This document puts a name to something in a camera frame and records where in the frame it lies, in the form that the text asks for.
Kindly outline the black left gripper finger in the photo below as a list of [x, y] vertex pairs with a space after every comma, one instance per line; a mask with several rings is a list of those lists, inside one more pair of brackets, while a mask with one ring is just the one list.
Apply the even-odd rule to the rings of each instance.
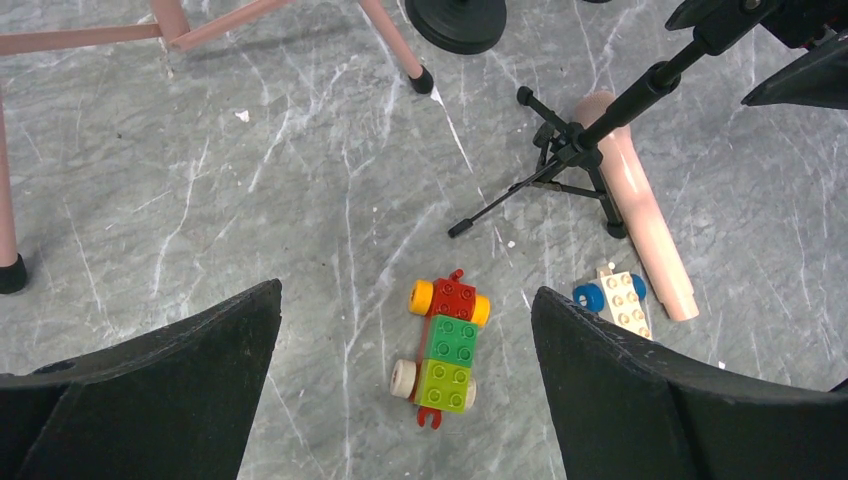
[[847, 31], [779, 70], [748, 93], [746, 106], [791, 104], [847, 109]]
[[547, 288], [532, 331], [571, 479], [843, 479], [847, 387], [770, 383], [696, 361]]
[[281, 325], [261, 282], [120, 344], [1, 378], [5, 479], [234, 479]]

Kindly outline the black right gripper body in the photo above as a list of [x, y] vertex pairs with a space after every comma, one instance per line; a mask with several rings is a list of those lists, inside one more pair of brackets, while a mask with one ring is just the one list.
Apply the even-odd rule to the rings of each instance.
[[788, 0], [760, 24], [790, 49], [813, 48], [847, 29], [847, 0]]

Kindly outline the black shock-mount tripod stand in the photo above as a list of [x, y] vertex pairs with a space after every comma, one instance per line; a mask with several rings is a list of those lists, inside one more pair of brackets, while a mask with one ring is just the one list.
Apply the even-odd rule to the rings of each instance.
[[545, 120], [534, 140], [540, 149], [536, 171], [472, 217], [456, 223], [448, 235], [451, 238], [461, 235], [484, 214], [520, 189], [534, 184], [599, 200], [607, 217], [609, 235], [625, 238], [625, 223], [601, 178], [600, 141], [674, 91], [682, 73], [699, 59], [722, 54], [782, 4], [778, 0], [682, 2], [666, 21], [665, 28], [669, 31], [691, 28], [692, 41], [671, 60], [652, 65], [587, 127], [565, 122], [541, 103], [530, 88], [520, 87], [516, 95], [518, 103]]

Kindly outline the black round-base mic stand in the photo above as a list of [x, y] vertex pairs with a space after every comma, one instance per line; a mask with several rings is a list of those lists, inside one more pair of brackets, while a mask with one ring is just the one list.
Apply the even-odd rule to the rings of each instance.
[[459, 55], [494, 47], [507, 21], [504, 0], [406, 0], [413, 27], [431, 44]]

